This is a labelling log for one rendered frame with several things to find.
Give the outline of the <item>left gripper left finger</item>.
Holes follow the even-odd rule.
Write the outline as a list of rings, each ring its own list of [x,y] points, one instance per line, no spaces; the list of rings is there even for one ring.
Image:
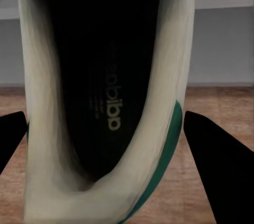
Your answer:
[[[0,174],[28,130],[23,111],[0,117]]]

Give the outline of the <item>gym shoe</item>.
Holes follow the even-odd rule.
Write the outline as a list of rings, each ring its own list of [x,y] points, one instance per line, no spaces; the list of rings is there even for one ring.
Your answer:
[[[195,0],[18,0],[25,224],[123,224],[182,129]]]

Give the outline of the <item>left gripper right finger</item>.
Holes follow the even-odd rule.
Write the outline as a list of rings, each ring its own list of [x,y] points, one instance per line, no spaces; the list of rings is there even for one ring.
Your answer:
[[[254,152],[191,111],[184,132],[216,223],[254,224]]]

